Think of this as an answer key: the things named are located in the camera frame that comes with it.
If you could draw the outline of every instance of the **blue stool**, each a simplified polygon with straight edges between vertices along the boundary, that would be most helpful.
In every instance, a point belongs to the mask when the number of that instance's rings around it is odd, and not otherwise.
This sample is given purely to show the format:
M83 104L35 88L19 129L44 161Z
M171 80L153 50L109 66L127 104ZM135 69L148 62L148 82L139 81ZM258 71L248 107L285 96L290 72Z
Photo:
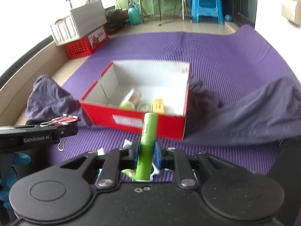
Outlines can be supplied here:
M199 22L199 16L217 17L224 24L221 0L192 0L192 21Z

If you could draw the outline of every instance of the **blue glove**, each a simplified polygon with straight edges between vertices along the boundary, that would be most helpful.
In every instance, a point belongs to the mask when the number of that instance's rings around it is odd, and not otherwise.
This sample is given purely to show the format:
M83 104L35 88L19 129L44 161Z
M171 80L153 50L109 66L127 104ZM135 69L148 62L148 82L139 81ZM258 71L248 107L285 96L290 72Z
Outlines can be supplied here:
M30 163L31 158L26 154L15 153L12 165L26 165ZM17 181L17 175L15 171L10 168L5 173L6 186L0 190L0 200L3 201L3 205L6 209L12 209L8 199L9 190L12 185Z

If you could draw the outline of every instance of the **tile floor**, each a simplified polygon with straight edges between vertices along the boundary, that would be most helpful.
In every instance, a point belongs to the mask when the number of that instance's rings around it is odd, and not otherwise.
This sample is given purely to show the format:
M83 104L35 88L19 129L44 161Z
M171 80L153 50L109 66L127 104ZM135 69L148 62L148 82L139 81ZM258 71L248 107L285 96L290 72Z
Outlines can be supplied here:
M153 18L140 25L128 25L123 27L117 33L110 37L116 37L121 34L135 34L145 32L170 32L170 31L185 31L195 33L207 33L207 34L220 34L228 35L238 30L238 27L234 23L225 23L225 25L218 25L217 23L200 22L192 23L190 20L183 21L182 18L176 18L174 16L165 16L162 21L159 18ZM88 57L67 61L53 76L58 85L62 86L68 78L87 60ZM16 125L24 125L26 122L25 112L23 112Z

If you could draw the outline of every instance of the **crate label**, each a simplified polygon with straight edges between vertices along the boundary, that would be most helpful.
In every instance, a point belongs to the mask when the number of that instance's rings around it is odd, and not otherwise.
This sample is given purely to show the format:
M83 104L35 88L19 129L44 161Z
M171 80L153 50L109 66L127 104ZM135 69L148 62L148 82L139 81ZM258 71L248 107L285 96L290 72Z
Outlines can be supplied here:
M103 30L103 26L98 28L96 31L93 31L90 35L88 35L88 39L92 48L97 47L105 38L106 33Z
M143 126L142 120L138 118L113 115L113 119L116 122L116 124L123 125L123 126L137 127L137 128L142 128Z

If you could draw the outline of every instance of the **purple yoga mat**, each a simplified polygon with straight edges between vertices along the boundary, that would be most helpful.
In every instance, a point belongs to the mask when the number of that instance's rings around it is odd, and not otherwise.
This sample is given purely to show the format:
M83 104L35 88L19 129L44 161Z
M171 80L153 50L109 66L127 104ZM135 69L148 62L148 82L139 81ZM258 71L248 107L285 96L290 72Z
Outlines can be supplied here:
M232 35L186 32L122 35L109 40L97 50L63 85L74 98L80 98L111 60L176 60L192 64L192 74L216 90L225 104L243 98L255 89L288 75L295 79L276 50L248 25ZM50 148L51 163L67 160L88 150L104 148L105 152L122 147L124 139L138 135L112 130L81 128L59 152ZM208 151L249 170L266 174L277 157L278 144L249 147L206 147L185 145L162 139L165 147L177 147L187 154ZM157 180L171 179L163 172Z

